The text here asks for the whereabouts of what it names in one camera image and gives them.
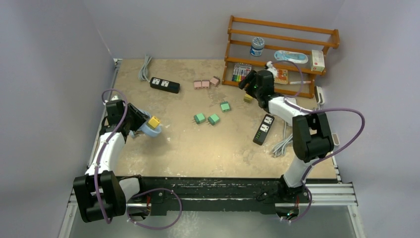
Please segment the yellow charger plug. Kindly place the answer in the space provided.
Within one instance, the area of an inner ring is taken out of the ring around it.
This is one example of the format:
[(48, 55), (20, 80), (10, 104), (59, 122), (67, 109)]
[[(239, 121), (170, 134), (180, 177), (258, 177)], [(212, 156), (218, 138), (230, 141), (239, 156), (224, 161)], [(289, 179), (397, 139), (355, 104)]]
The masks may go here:
[(250, 103), (253, 100), (253, 97), (248, 94), (245, 94), (243, 100), (247, 103)]
[(148, 121), (147, 121), (147, 126), (151, 129), (156, 129), (158, 126), (160, 125), (160, 119), (157, 118), (156, 116), (152, 116)]

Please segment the round white socket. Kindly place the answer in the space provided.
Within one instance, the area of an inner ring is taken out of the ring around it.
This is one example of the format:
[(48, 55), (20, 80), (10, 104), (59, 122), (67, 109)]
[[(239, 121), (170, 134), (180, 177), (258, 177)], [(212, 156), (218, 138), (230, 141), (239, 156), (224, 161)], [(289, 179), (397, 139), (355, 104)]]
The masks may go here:
[(157, 137), (162, 132), (162, 128), (158, 125), (156, 128), (150, 128), (147, 123), (141, 125), (136, 131), (130, 131), (129, 135), (134, 138), (137, 134), (142, 133), (149, 137)]

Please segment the green charger plug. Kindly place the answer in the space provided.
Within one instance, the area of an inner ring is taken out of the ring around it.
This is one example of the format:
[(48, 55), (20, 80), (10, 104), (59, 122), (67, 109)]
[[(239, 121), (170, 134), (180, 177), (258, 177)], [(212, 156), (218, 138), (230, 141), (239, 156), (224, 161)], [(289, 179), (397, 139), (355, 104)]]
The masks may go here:
[(231, 110), (230, 104), (228, 102), (220, 103), (220, 109), (223, 113), (229, 112)]

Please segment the black power strip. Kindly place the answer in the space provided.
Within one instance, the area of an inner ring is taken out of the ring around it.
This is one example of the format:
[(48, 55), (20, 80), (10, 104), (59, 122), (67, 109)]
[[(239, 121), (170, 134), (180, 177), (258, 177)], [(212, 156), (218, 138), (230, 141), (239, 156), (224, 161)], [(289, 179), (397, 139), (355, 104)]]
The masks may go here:
[(257, 145), (263, 145), (265, 142), (267, 135), (273, 125), (274, 117), (266, 114), (261, 121), (261, 124), (253, 138), (253, 142)]
[(169, 81), (166, 79), (161, 79), (157, 77), (152, 77), (150, 80), (150, 87), (158, 89), (165, 92), (170, 92), (178, 94), (180, 91), (180, 84), (177, 82)]

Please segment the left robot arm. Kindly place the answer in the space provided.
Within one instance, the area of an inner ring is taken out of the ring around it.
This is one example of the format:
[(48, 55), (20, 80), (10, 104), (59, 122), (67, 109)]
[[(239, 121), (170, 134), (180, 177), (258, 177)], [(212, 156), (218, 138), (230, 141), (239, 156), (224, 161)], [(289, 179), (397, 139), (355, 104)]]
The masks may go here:
[(99, 146), (85, 174), (73, 181), (73, 190), (81, 218), (85, 223), (122, 216), (126, 202), (146, 200), (148, 190), (137, 178), (119, 180), (113, 172), (129, 133), (135, 132), (151, 118), (148, 112), (116, 99), (105, 105), (106, 114), (99, 131)]

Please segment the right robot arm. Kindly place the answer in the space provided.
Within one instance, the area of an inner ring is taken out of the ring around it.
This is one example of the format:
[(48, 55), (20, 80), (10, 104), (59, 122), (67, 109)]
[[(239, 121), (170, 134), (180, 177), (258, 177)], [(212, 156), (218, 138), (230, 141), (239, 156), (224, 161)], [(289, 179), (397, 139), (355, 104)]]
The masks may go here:
[(292, 147), (295, 158), (281, 177), (279, 198), (291, 201), (302, 188), (312, 166), (333, 150), (334, 144), (325, 113), (306, 111), (274, 91), (274, 71), (252, 70), (239, 83), (240, 89), (255, 98), (268, 114), (283, 119), (292, 126)]

